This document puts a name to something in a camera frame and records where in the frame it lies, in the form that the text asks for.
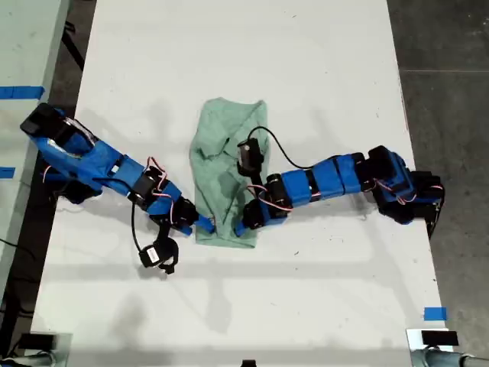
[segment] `gray floor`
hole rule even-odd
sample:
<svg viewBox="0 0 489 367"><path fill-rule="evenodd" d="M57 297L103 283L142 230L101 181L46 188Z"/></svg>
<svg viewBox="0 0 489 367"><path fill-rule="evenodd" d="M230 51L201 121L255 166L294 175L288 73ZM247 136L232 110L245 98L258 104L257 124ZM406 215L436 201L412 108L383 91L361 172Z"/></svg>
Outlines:
<svg viewBox="0 0 489 367"><path fill-rule="evenodd" d="M489 356L489 2L388 4L416 168L442 176L447 190L431 245L448 325L462 350ZM83 53L94 5L73 0L69 15ZM75 106L80 75L62 46L50 102Z"/></svg>

